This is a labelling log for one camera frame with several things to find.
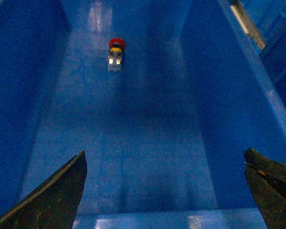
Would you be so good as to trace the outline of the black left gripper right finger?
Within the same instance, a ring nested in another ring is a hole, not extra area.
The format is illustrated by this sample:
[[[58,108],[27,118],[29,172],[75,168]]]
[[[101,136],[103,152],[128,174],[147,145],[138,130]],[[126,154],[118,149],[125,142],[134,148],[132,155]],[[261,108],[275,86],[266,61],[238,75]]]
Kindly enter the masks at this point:
[[[253,148],[244,152],[245,178],[268,229],[286,229],[286,164]]]

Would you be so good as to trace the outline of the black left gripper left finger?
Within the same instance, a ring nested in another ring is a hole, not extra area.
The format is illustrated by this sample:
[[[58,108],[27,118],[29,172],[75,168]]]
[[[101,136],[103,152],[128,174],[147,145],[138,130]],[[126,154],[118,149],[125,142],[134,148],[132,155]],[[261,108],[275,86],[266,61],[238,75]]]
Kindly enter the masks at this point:
[[[0,229],[71,229],[86,176],[86,156],[81,151],[3,214]]]

